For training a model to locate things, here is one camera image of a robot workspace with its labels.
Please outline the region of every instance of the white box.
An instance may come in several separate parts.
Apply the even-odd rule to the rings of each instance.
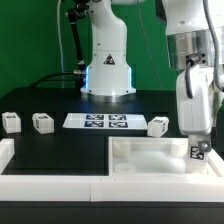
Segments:
[[[32,117],[33,127],[41,134],[54,132],[54,120],[45,113],[35,113]]]
[[[9,133],[21,132],[21,120],[14,112],[2,114],[2,123],[5,131]]]
[[[148,136],[160,138],[168,130],[169,119],[167,117],[155,117],[148,123]]]

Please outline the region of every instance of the green backdrop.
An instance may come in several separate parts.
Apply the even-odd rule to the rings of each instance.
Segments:
[[[57,38],[58,0],[0,1],[0,96],[26,87],[42,76],[61,71]],[[72,33],[65,12],[73,6],[65,0],[61,8],[65,70],[76,69]],[[128,27],[127,61],[133,68],[139,90],[159,89],[140,28],[138,7],[113,6],[114,13]],[[154,1],[141,5],[143,25],[163,90],[174,90],[177,72],[169,69],[165,26],[156,18]],[[79,21],[84,58],[91,61],[91,27],[88,18]],[[42,86],[52,86],[47,82]]]

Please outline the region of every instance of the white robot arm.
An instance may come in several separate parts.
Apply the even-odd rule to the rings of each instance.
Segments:
[[[92,62],[86,69],[82,96],[102,102],[132,97],[131,68],[126,62],[127,27],[117,18],[111,4],[135,4],[144,0],[86,0],[92,24]]]
[[[217,84],[217,67],[221,73],[224,64],[224,2],[208,0],[207,3],[204,0],[163,0],[170,67],[185,70],[179,75],[176,87],[179,127],[182,134],[189,136],[189,150],[197,148],[201,153],[211,150],[210,132],[223,99],[223,93],[218,93],[215,86],[219,85],[221,90],[221,78],[221,83]],[[205,4],[218,39],[217,54],[205,16]]]

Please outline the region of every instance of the black table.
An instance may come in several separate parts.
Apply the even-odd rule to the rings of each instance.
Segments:
[[[64,129],[67,113],[142,114],[169,118],[165,137],[183,137],[178,129],[175,92],[137,91],[136,99],[99,103],[80,98],[73,89],[20,88],[0,99],[0,112],[17,112],[22,132],[0,136],[15,139],[15,156],[3,175],[108,175],[108,136],[146,136],[142,130]],[[33,128],[33,113],[55,120],[54,134]],[[218,114],[217,152],[224,151],[224,113]],[[0,202],[0,223],[223,223],[222,203],[158,202]]]

